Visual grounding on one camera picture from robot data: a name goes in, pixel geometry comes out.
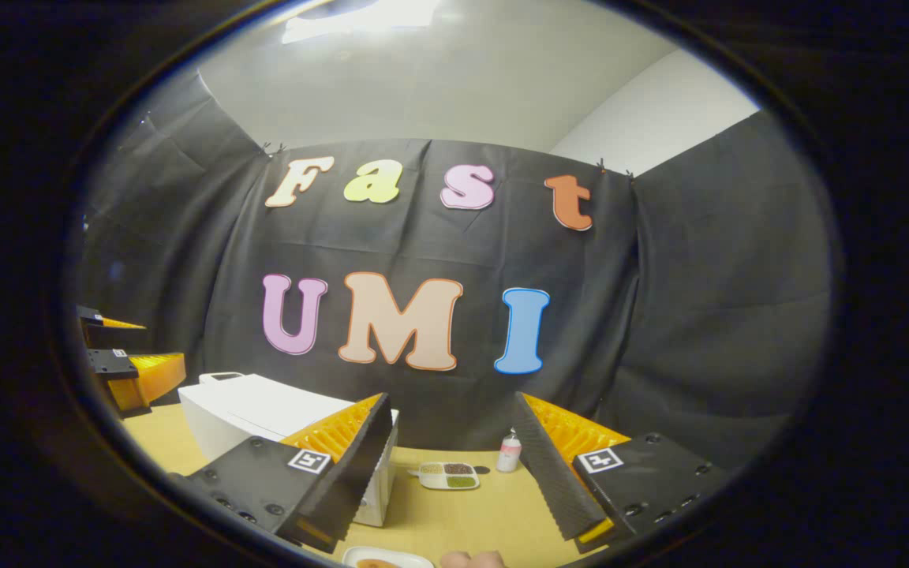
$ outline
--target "black foam gripper pad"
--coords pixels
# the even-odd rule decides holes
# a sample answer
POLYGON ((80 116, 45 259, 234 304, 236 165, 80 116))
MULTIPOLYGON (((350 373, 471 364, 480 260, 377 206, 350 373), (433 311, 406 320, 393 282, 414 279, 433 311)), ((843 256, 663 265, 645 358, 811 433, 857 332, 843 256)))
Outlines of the black foam gripper pad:
POLYGON ((542 499, 563 539, 574 539, 602 522, 606 518, 605 511, 559 456, 552 439, 520 392, 515 393, 512 420, 521 441, 521 454, 528 456, 528 471, 538 482, 542 499))
MULTIPOLYGON (((391 431, 391 400, 388 395, 382 394, 369 410, 367 420, 364 420, 339 463, 331 468, 301 503, 300 515, 306 524, 313 525, 332 539, 346 538, 391 431)), ((324 539, 312 538, 309 532, 290 532, 290 536, 294 540, 325 550, 324 539)))

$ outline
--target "ceiling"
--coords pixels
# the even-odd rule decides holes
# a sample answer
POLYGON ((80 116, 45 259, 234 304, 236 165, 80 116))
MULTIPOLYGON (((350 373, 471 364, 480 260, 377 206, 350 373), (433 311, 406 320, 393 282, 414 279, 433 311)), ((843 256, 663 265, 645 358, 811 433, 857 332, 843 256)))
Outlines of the ceiling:
POLYGON ((199 64, 221 107, 273 148, 423 137, 551 151, 675 49, 581 1, 440 0, 426 28, 289 44, 277 19, 199 64))

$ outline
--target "white wall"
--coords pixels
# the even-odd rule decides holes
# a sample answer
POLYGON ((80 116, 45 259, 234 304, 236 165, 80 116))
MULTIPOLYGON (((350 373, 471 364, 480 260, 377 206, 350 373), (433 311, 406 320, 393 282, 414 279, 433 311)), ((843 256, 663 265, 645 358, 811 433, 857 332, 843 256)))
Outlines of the white wall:
POLYGON ((272 148, 398 137, 549 151, 675 49, 621 13, 562 0, 443 0, 426 28, 282 44, 285 29, 256 26, 197 64, 272 148))
POLYGON ((718 72, 675 50, 629 80, 551 153, 639 175, 758 110, 718 72))

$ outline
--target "black curtain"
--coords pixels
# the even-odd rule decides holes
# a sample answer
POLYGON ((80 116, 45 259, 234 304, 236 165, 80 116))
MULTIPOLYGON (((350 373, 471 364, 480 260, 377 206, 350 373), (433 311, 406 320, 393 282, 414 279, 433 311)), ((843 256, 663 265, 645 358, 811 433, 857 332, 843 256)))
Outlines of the black curtain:
MULTIPOLYGON (((822 187, 757 113, 636 180, 535 151, 448 140, 361 140, 267 155, 198 76, 149 102, 91 179, 84 305, 147 324, 158 351, 202 372, 259 373, 331 396, 388 391, 405 446, 491 450, 515 391, 624 434, 659 431, 718 464, 751 456, 812 377, 829 330, 822 187), (288 162, 335 157, 289 207, 269 208, 288 162), (389 204, 346 201, 375 159, 403 166, 389 204), (490 166, 482 210, 440 202, 451 166, 490 166), (591 191, 591 230, 552 214, 544 180, 591 191), (385 276, 399 307, 429 278, 464 286, 450 371, 339 358, 351 272, 385 276), (299 328, 296 283, 328 284, 304 355, 270 345, 263 277, 285 274, 282 325, 299 328), (501 374, 511 287, 548 292, 540 371, 501 374)), ((371 348, 378 349, 371 341, 371 348)), ((176 402, 176 394, 165 402, 176 402)))

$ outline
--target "blue letter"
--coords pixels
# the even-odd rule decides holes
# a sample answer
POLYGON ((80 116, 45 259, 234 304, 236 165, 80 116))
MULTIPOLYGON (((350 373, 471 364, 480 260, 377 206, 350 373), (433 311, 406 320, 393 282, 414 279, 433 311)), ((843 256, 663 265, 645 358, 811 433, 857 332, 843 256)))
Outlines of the blue letter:
POLYGON ((549 305, 549 294, 531 288, 509 288, 504 303, 511 308, 507 323, 507 346, 504 356, 493 366, 505 375, 534 373, 542 368, 538 358, 538 327, 542 309, 549 305))

